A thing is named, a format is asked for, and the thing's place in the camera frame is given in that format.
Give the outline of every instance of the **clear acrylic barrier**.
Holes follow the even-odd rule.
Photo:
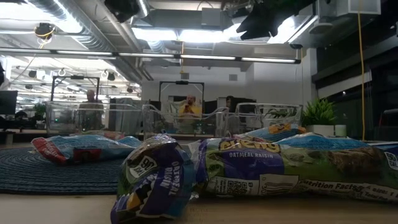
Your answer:
[[[228,131],[241,134],[273,124],[301,124],[302,105],[267,103],[239,103],[234,115],[229,116]]]
[[[221,138],[226,136],[228,127],[228,108],[218,108],[211,114],[163,113],[152,105],[143,109],[144,139],[159,133],[171,136],[201,136]]]
[[[47,134],[107,130],[137,135],[141,131],[142,109],[136,106],[57,101],[49,101],[45,105]]]

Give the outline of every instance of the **computer monitor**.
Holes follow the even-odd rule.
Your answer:
[[[18,91],[0,91],[0,114],[14,115]]]

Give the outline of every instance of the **green plant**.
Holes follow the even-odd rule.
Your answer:
[[[334,125],[335,119],[333,103],[329,103],[326,99],[316,99],[313,103],[308,102],[302,116],[302,125]]]
[[[43,116],[45,113],[45,104],[43,103],[36,103],[35,106],[33,107],[35,110],[35,113],[37,115]]]

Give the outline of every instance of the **blue woven rug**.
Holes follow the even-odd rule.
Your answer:
[[[57,166],[32,148],[0,149],[0,193],[31,195],[116,194],[123,159]]]

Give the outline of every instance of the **white wall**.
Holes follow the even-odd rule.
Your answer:
[[[316,97],[311,76],[317,72],[315,49],[301,64],[254,63],[246,72],[246,97],[258,103],[306,105]]]
[[[142,99],[159,99],[160,81],[179,81],[181,80],[180,67],[147,67],[147,71],[152,75],[155,81],[146,81],[142,83]],[[184,72],[190,74],[187,81],[205,83],[205,101],[217,100],[218,97],[233,95],[235,97],[245,97],[245,73],[239,68],[219,68],[213,67],[184,67]],[[229,81],[229,74],[237,74],[236,82]],[[168,96],[186,96],[195,95],[197,99],[201,98],[201,93],[192,85],[171,84],[162,92],[162,101],[167,100]]]

